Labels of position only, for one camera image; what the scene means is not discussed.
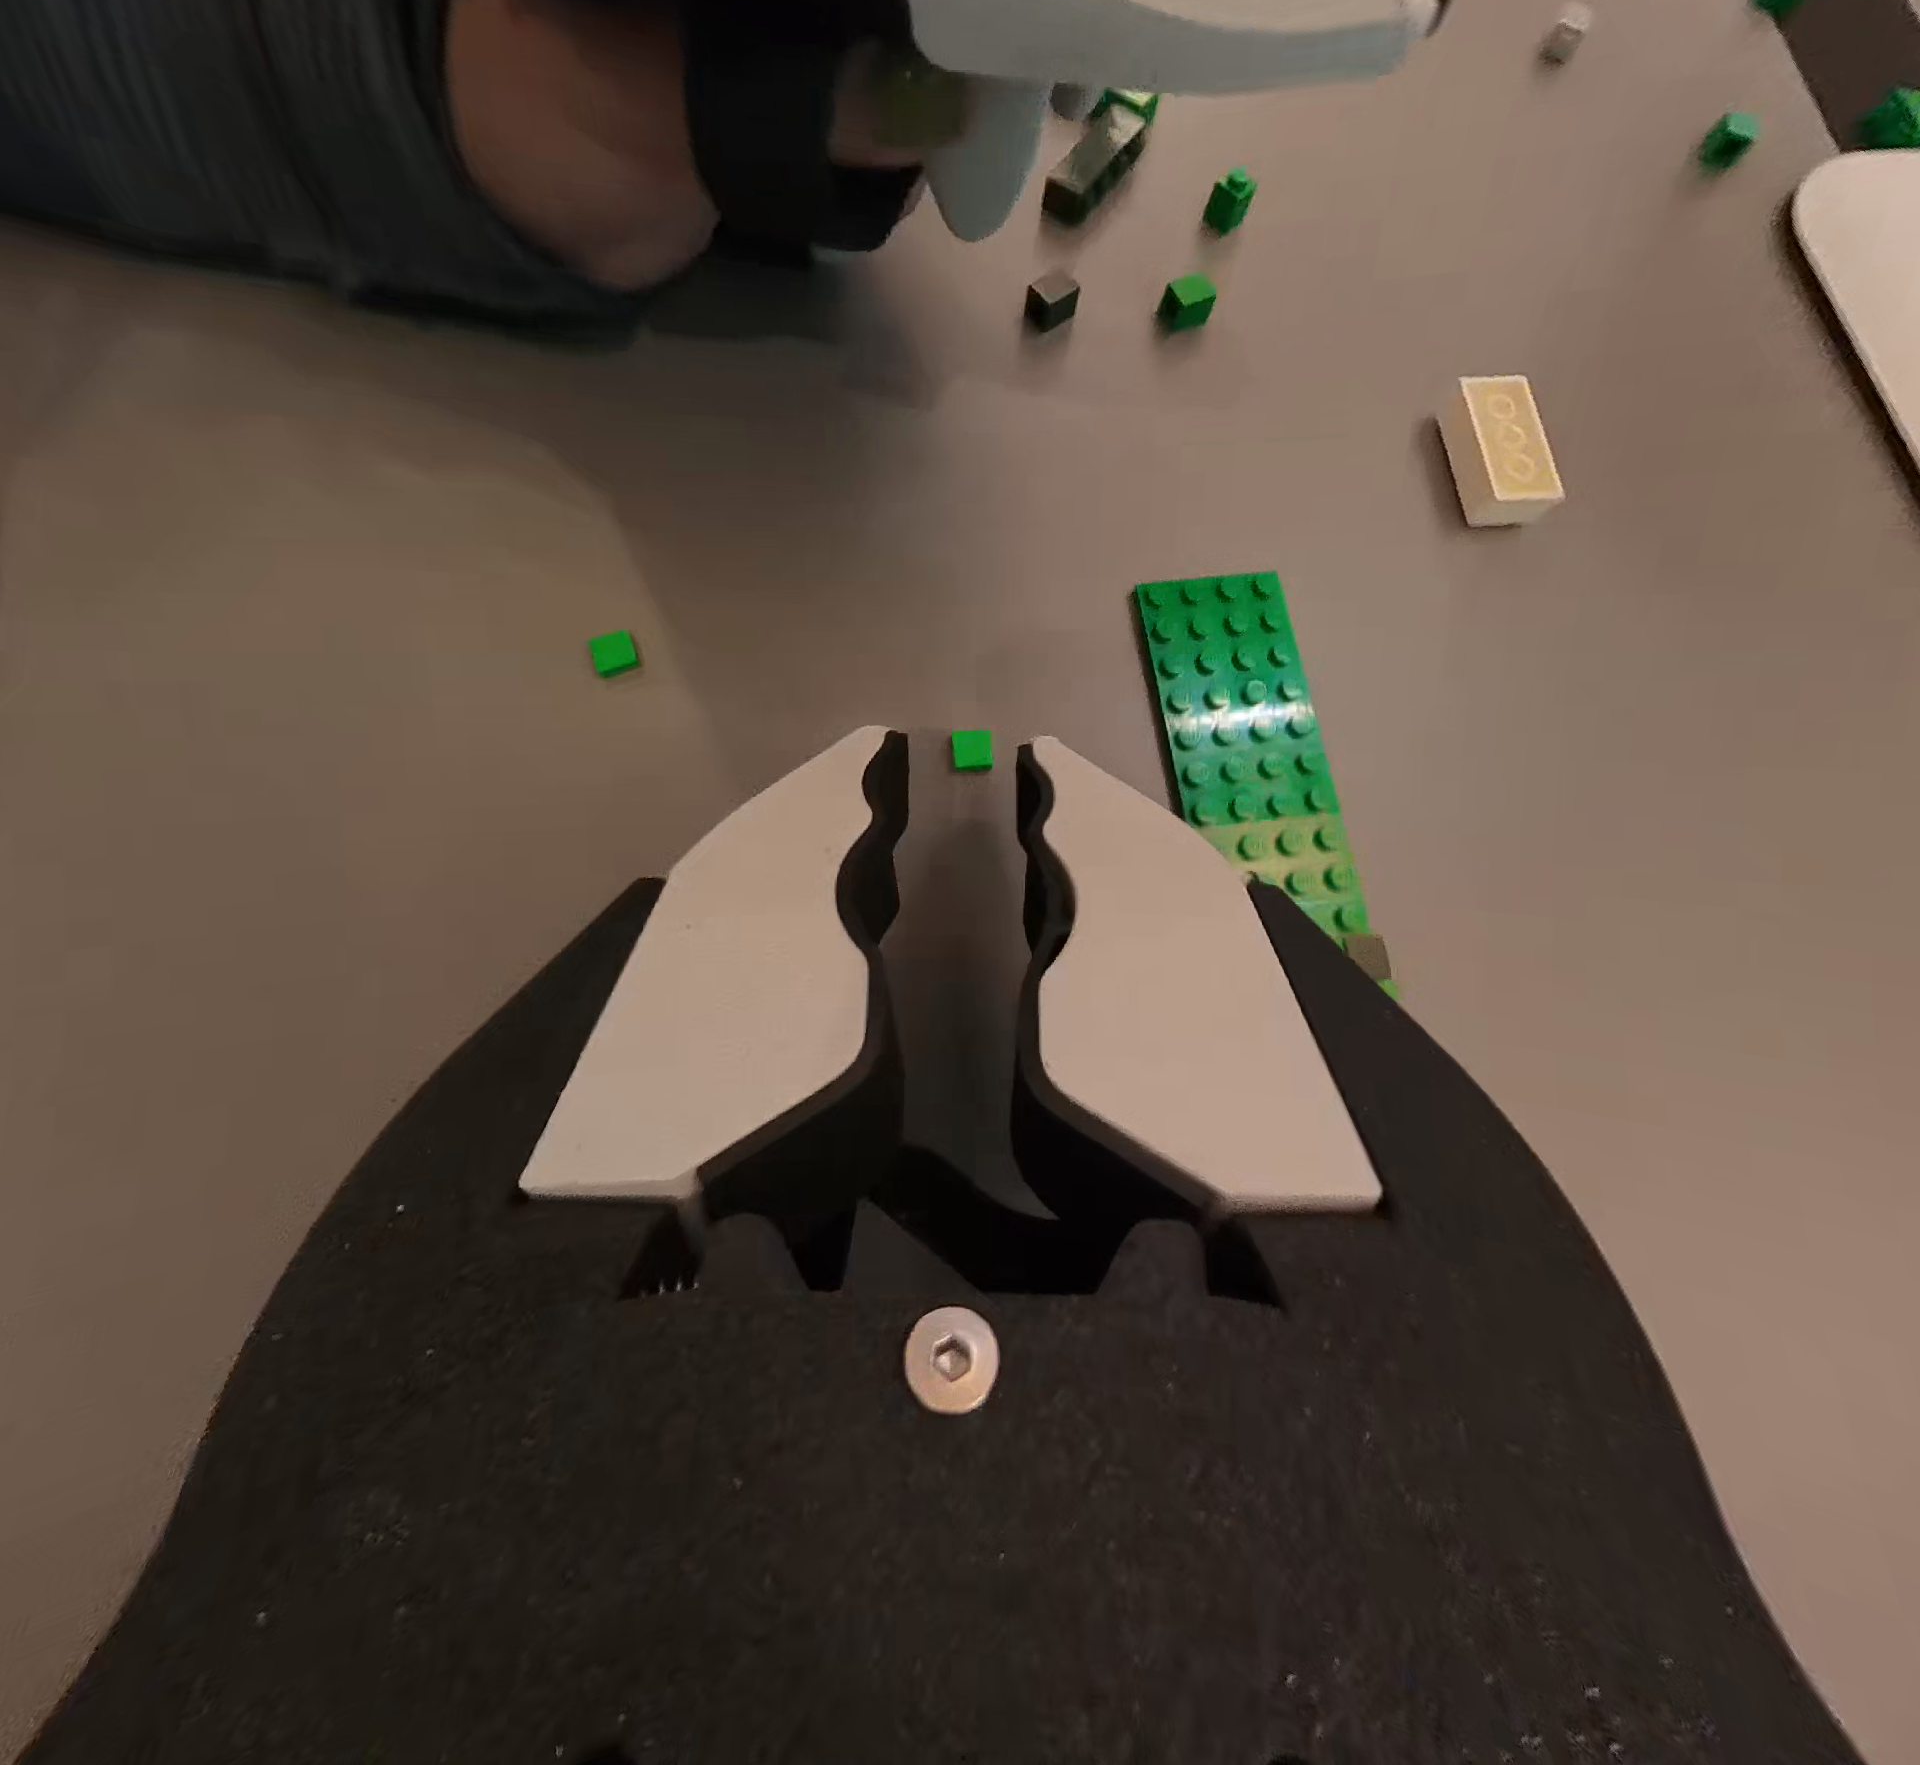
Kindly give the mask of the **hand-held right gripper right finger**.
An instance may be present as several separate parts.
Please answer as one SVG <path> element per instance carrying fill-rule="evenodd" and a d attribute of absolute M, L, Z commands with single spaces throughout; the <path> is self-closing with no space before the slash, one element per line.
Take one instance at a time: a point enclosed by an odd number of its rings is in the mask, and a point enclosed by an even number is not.
<path fill-rule="evenodd" d="M 1246 882 L 1058 739 L 1019 757 L 1012 1145 L 1057 1217 L 1358 1215 L 1382 1183 Z"/>

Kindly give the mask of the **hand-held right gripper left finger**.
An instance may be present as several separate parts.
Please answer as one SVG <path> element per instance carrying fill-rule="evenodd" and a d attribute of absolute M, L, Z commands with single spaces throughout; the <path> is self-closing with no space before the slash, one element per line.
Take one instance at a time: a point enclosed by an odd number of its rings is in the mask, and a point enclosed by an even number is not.
<path fill-rule="evenodd" d="M 750 1208 L 888 1031 L 908 740 L 860 727 L 690 847 L 520 1172 L 530 1200 Z"/>

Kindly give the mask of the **person's left forearm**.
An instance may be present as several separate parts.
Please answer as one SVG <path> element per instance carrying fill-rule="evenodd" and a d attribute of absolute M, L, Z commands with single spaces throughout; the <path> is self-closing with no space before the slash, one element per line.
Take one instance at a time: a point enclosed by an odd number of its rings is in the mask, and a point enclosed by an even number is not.
<path fill-rule="evenodd" d="M 376 313 L 633 339 L 463 165 L 448 0 L 2 0 L 2 215 Z"/>

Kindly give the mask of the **person's left hand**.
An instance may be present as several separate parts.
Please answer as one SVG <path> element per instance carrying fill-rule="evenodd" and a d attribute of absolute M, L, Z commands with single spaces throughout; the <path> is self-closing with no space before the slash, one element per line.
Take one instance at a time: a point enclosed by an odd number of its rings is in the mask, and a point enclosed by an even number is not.
<path fill-rule="evenodd" d="M 491 209 L 530 247 L 651 291 L 710 244 L 679 24 L 584 0 L 446 0 L 444 111 Z"/>

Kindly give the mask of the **dark green brick assembly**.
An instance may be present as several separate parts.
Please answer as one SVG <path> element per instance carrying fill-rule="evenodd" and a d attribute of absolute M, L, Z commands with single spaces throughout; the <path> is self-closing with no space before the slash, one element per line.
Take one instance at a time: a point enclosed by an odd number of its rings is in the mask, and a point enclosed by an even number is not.
<path fill-rule="evenodd" d="M 1108 88 L 1064 159 L 1046 173 L 1040 209 L 1063 224 L 1090 220 L 1141 159 L 1161 95 Z"/>

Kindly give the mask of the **long green brick plate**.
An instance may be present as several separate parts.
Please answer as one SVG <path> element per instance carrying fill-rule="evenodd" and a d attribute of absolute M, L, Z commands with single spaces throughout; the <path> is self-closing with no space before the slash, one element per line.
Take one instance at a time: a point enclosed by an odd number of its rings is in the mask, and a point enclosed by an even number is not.
<path fill-rule="evenodd" d="M 1172 810 L 1340 949 L 1378 935 L 1283 579 L 1146 580 L 1132 604 Z"/>

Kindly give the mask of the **cream rectangular brick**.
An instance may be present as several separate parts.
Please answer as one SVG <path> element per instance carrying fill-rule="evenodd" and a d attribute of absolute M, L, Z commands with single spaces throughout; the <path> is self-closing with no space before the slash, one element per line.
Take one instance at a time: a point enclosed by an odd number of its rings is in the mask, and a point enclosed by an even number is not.
<path fill-rule="evenodd" d="M 1527 377 L 1455 381 L 1437 427 L 1467 527 L 1525 527 L 1567 501 Z"/>

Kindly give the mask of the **wooden book stand white base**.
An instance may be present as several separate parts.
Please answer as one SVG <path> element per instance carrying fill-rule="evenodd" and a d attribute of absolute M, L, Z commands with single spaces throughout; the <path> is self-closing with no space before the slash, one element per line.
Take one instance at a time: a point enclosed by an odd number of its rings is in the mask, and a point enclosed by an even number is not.
<path fill-rule="evenodd" d="M 1813 169 L 1789 229 L 1885 429 L 1918 471 L 1918 153 L 1857 150 Z"/>

